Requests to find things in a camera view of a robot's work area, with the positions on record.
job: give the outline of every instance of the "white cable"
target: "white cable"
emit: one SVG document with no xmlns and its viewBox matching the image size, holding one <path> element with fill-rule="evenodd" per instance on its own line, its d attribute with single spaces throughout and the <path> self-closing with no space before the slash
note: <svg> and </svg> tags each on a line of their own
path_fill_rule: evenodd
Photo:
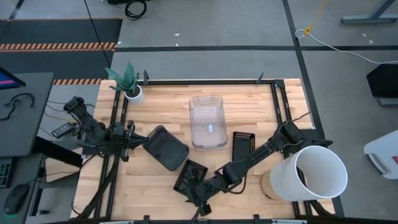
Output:
<svg viewBox="0 0 398 224">
<path fill-rule="evenodd" d="M 303 30 L 303 29 L 299 29 L 299 30 L 296 31 L 295 36 L 296 36 L 298 39 L 301 39 L 301 38 L 304 38 L 304 37 L 305 37 L 304 34 L 303 34 L 301 37 L 299 37 L 299 36 L 297 35 L 298 32 L 303 32 L 303 33 L 304 33 L 304 30 Z M 338 52 L 341 52 L 341 53 L 346 53 L 346 54 L 355 55 L 355 56 L 360 57 L 360 58 L 362 58 L 362 59 L 365 59 L 365 60 L 367 60 L 368 62 L 371 62 L 371 63 L 375 63 L 375 64 L 398 63 L 398 61 L 391 61 L 391 62 L 375 62 L 375 61 L 372 61 L 372 60 L 370 60 L 370 59 L 368 59 L 368 58 L 366 58 L 366 57 L 363 57 L 362 55 L 359 55 L 359 54 L 356 54 L 356 53 L 353 53 L 353 52 L 348 52 L 348 51 L 345 51 L 345 50 L 339 50 L 339 49 L 337 49 L 337 48 L 335 48 L 335 47 L 332 47 L 332 46 L 330 46 L 330 45 L 328 45 L 328 44 L 325 44 L 325 43 L 323 43 L 322 41 L 316 39 L 316 38 L 315 38 L 313 35 L 311 35 L 311 34 L 309 34 L 309 36 L 310 36 L 313 40 L 315 40 L 316 42 L 318 42 L 319 44 L 322 44 L 322 45 L 325 45 L 325 46 L 327 46 L 327 47 L 330 47 L 331 49 L 337 50 Z"/>
</svg>

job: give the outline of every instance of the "black mat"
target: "black mat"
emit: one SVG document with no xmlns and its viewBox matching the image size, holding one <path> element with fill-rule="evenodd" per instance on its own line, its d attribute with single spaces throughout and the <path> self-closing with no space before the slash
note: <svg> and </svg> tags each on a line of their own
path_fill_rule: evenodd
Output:
<svg viewBox="0 0 398 224">
<path fill-rule="evenodd" d="M 100 40 L 116 45 L 122 20 L 95 19 L 94 23 Z M 53 72 L 56 80 L 108 78 L 104 68 L 109 66 L 102 51 L 88 48 L 89 44 L 85 44 L 98 43 L 89 19 L 0 21 L 0 30 L 2 28 L 5 28 L 5 32 L 0 37 L 0 48 L 3 47 L 0 50 L 0 66 L 11 73 Z M 78 43 L 86 47 L 80 47 L 81 50 L 50 49 L 45 52 L 27 52 L 15 48 L 4 50 L 7 44 L 10 49 L 12 44 L 16 47 L 22 44 L 43 46 L 54 43 Z M 106 55 L 109 62 L 112 62 L 111 48 L 106 49 Z"/>
</svg>

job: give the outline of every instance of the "keyboard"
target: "keyboard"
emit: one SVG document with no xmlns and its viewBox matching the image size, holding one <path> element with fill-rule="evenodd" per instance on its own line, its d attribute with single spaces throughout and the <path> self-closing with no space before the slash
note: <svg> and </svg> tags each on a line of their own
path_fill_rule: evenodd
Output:
<svg viewBox="0 0 398 224">
<path fill-rule="evenodd" d="M 15 159 L 0 158 L 0 189 L 9 188 L 11 184 L 12 173 L 15 168 Z"/>
</svg>

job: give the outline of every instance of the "white bucket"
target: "white bucket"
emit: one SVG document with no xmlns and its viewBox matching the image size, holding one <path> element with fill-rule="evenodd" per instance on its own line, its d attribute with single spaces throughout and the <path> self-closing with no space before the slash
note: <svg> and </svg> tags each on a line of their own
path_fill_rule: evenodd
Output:
<svg viewBox="0 0 398 224">
<path fill-rule="evenodd" d="M 139 94 L 135 97 L 128 97 L 126 92 L 124 92 L 124 97 L 126 97 L 131 104 L 139 105 L 144 102 L 145 96 L 144 91 L 142 90 L 141 86 L 137 85 L 139 88 Z"/>
<path fill-rule="evenodd" d="M 303 171 L 307 186 L 300 181 L 297 167 Z M 269 174 L 274 193 L 291 202 L 337 197 L 345 190 L 347 181 L 341 159 L 321 146 L 305 147 L 277 164 Z"/>
</svg>

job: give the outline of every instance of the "potted plant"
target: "potted plant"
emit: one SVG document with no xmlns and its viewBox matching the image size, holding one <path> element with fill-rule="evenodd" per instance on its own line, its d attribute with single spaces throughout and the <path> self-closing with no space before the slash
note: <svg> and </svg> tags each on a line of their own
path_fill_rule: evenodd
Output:
<svg viewBox="0 0 398 224">
<path fill-rule="evenodd" d="M 117 83 L 116 87 L 110 86 L 111 89 L 123 91 L 124 97 L 134 105 L 139 105 L 144 102 L 144 92 L 142 88 L 137 85 L 138 74 L 136 75 L 134 73 L 134 68 L 130 62 L 124 72 L 124 77 L 110 68 L 105 68 L 105 70 Z"/>
</svg>

